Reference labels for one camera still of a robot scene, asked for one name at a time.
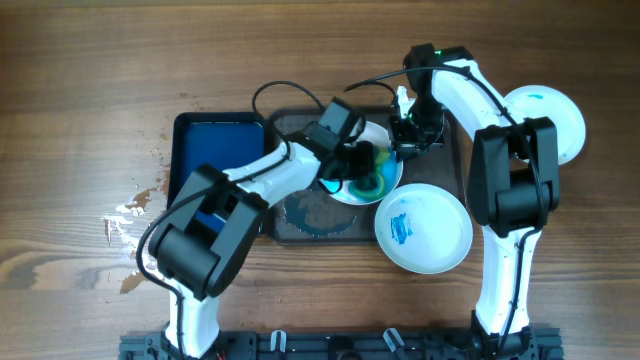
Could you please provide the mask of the green yellow sponge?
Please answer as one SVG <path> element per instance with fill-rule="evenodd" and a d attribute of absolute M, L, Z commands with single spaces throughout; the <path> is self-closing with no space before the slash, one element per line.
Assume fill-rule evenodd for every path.
<path fill-rule="evenodd" d="M 351 194 L 362 201 L 374 201 L 386 192 L 389 183 L 389 172 L 394 169 L 389 148 L 376 147 L 374 149 L 374 171 L 368 176 L 355 180 L 349 185 Z"/>

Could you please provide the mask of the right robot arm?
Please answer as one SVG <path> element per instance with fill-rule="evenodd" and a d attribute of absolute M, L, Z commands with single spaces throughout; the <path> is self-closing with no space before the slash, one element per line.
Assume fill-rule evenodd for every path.
<path fill-rule="evenodd" d="M 417 95 L 391 120 L 391 141 L 401 160 L 441 142 L 445 112 L 472 139 L 467 203 L 484 240 L 474 336 L 489 355 L 521 353 L 531 332 L 526 295 L 532 252 L 559 204 L 555 123 L 511 107 L 464 47 L 414 46 L 401 72 Z"/>

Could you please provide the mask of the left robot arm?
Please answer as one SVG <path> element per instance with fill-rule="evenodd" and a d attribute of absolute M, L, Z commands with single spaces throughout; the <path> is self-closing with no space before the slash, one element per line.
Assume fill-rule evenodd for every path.
<path fill-rule="evenodd" d="M 365 114 L 338 98 L 300 131 L 284 135 L 271 119 L 265 125 L 280 140 L 273 151 L 224 171 L 199 166 L 141 236 L 140 246 L 161 274 L 152 282 L 172 295 L 162 333 L 171 359 L 202 359 L 214 348 L 221 333 L 219 298 L 271 207 L 318 179 L 355 179 L 374 169 L 373 146 L 359 138 Z"/>

